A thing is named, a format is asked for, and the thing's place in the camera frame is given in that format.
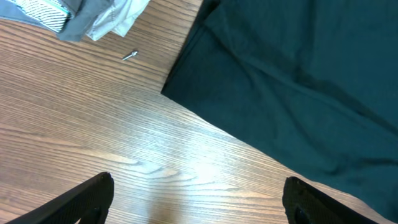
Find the black t-shirt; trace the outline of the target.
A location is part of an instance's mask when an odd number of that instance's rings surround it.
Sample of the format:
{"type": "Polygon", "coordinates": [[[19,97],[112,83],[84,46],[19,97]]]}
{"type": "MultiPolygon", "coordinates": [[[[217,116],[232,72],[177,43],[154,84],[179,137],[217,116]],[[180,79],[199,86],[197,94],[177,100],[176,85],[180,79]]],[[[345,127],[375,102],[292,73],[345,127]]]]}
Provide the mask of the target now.
{"type": "Polygon", "coordinates": [[[397,1],[204,1],[162,94],[397,221],[397,1]]]}

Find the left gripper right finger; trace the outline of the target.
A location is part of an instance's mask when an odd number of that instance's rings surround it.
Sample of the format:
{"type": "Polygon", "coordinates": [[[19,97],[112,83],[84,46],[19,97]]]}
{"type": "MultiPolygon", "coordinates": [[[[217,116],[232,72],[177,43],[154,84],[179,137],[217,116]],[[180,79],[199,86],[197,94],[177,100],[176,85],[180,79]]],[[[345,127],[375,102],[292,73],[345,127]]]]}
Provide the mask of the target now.
{"type": "Polygon", "coordinates": [[[377,224],[297,177],[286,178],[282,203],[289,224],[377,224]]]}

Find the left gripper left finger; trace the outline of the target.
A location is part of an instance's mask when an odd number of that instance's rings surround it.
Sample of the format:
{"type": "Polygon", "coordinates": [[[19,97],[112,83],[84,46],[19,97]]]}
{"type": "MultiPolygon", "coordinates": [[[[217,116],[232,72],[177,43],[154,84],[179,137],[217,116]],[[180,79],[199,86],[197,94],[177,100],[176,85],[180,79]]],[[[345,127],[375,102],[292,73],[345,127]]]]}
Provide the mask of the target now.
{"type": "Polygon", "coordinates": [[[7,224],[104,224],[114,197],[114,180],[101,172],[7,224]]]}

